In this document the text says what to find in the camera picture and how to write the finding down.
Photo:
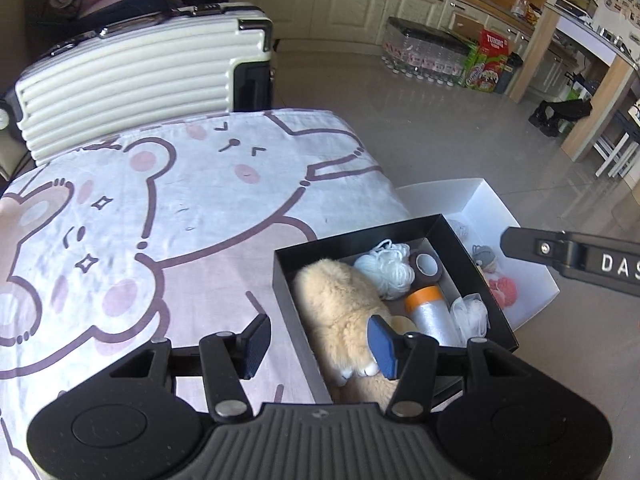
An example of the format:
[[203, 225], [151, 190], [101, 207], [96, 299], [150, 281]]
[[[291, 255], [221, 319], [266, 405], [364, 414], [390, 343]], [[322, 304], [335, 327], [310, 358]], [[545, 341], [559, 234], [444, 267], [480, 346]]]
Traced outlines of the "cream kitchen cabinets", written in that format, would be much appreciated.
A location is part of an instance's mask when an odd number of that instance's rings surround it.
[[463, 32], [485, 27], [510, 41], [518, 54], [528, 48], [534, 26], [488, 0], [235, 0], [261, 8], [273, 37], [285, 51], [336, 51], [375, 55], [388, 18]]

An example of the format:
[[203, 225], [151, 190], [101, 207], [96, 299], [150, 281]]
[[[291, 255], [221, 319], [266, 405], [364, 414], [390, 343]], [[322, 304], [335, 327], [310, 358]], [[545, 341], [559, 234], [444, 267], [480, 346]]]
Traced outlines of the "grey knitted doll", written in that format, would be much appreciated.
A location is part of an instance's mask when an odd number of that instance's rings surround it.
[[497, 255], [488, 245], [473, 245], [472, 258], [480, 270], [485, 273], [494, 273], [497, 270]]

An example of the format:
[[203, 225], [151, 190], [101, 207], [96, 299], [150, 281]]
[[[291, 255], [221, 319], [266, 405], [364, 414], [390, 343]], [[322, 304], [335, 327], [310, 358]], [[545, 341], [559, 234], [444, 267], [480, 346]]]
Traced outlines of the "brown bandage tape roll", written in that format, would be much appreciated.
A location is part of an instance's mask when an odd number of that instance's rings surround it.
[[409, 264], [414, 273], [413, 290], [437, 285], [442, 278], [442, 263], [434, 252], [413, 252]]

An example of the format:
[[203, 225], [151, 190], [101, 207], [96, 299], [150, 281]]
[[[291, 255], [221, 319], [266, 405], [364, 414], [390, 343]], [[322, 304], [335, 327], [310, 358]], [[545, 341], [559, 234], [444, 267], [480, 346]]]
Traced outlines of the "pack of water bottles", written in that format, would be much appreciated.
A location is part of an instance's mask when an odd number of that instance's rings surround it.
[[384, 64], [395, 74], [454, 86], [471, 47], [449, 32], [420, 23], [387, 19], [382, 40]]

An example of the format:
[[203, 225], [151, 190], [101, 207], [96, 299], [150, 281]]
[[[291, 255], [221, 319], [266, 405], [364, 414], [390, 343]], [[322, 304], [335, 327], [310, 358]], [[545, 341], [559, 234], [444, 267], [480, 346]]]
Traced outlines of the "orange capped plastic film roll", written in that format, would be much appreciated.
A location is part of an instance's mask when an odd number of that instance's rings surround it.
[[405, 298], [405, 310], [418, 331], [435, 338], [441, 346], [461, 347], [462, 339], [437, 285], [426, 286]]

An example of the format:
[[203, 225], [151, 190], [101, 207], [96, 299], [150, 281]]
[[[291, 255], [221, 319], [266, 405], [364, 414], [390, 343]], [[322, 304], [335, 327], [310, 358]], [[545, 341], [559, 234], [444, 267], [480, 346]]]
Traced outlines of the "cream ribbed suitcase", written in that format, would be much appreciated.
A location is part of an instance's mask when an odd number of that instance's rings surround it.
[[272, 23], [257, 6], [184, 6], [56, 44], [1, 109], [36, 164], [122, 131], [201, 114], [266, 110]]

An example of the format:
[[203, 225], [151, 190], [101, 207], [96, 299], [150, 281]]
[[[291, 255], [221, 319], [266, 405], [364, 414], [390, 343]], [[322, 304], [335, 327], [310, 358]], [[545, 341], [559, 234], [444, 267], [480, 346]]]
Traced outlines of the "black cardboard box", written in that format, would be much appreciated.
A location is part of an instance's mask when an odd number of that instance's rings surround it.
[[427, 287], [438, 288], [447, 304], [459, 297], [480, 295], [487, 310], [486, 337], [511, 352], [518, 348], [482, 269], [457, 236], [454, 222], [441, 214], [285, 247], [274, 252], [272, 287], [312, 397], [318, 403], [329, 402], [330, 390], [303, 328], [293, 282], [300, 269], [320, 259], [356, 266], [398, 315], [408, 314], [408, 296]]

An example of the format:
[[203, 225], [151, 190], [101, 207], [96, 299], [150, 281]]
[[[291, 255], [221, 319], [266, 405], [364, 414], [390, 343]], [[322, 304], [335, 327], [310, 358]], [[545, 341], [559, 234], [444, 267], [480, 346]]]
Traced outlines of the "white cardboard box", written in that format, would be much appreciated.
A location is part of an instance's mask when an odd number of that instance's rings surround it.
[[469, 229], [469, 237], [462, 242], [472, 257], [473, 245], [488, 245], [497, 255], [498, 266], [490, 278], [506, 276], [518, 288], [518, 301], [508, 308], [500, 308], [514, 330], [517, 330], [559, 295], [559, 287], [550, 272], [541, 264], [508, 258], [500, 249], [500, 237], [518, 222], [500, 200], [498, 194], [483, 179], [469, 178], [423, 182], [402, 186], [398, 196], [410, 214], [425, 217], [442, 214], [447, 221], [458, 220]]

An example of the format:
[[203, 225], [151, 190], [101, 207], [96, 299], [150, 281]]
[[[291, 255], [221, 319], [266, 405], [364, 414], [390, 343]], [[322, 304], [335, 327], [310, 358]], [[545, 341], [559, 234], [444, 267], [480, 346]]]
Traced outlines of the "grey knitted ball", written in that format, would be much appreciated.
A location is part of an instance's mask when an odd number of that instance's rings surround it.
[[454, 230], [454, 234], [457, 235], [457, 238], [462, 242], [465, 242], [469, 237], [469, 229], [468, 227], [458, 220], [450, 220], [449, 224], [451, 229]]

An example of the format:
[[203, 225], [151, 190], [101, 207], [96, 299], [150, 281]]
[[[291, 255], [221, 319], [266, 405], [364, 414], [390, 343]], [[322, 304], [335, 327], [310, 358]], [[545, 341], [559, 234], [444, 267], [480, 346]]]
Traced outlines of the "bear print bed sheet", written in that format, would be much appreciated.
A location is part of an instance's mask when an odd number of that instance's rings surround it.
[[407, 218], [378, 162], [323, 110], [129, 130], [17, 178], [1, 199], [1, 474], [38, 477], [44, 406], [153, 338], [270, 317], [254, 408], [309, 403], [272, 290], [282, 247]]

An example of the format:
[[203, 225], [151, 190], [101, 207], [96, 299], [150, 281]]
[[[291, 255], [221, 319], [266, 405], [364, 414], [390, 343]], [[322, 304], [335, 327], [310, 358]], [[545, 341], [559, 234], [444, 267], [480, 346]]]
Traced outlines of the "red green snack box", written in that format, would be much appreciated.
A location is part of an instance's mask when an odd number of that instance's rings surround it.
[[509, 40], [483, 28], [465, 61], [460, 84], [472, 90], [494, 92], [509, 54]]

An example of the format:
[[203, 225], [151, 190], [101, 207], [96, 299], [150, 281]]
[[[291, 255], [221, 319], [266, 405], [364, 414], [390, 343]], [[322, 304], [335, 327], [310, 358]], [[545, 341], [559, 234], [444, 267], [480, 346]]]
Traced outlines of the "beige plush bunny toy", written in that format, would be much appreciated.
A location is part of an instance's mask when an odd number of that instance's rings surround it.
[[391, 314], [373, 283], [341, 261], [321, 259], [304, 266], [294, 278], [293, 297], [333, 401], [386, 408], [397, 382], [383, 376], [369, 349], [369, 318], [382, 316], [398, 334], [414, 332], [416, 324]]

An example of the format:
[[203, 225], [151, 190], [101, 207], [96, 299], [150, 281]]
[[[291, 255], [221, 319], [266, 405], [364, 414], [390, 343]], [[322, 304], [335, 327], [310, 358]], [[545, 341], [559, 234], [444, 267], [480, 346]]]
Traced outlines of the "pink knitted doll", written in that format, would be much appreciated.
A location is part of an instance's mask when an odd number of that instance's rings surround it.
[[510, 278], [506, 276], [490, 278], [488, 285], [500, 308], [512, 307], [518, 301], [518, 288]]

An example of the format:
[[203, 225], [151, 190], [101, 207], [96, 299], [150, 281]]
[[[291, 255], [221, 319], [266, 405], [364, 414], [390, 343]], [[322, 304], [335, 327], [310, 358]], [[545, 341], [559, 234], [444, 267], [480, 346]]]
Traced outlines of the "white yarn bundle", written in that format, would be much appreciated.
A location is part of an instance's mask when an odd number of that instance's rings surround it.
[[414, 280], [409, 256], [408, 244], [396, 244], [388, 238], [358, 257], [352, 266], [374, 284], [383, 300], [395, 300], [409, 291]]

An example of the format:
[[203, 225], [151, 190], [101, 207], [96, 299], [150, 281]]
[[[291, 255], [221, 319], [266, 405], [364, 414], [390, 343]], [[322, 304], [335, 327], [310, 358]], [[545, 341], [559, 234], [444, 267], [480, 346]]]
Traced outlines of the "dark trash bin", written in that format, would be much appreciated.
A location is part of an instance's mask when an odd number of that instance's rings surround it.
[[513, 77], [522, 66], [523, 59], [516, 52], [511, 52], [496, 84], [495, 92], [497, 94], [506, 93], [506, 89], [509, 87]]

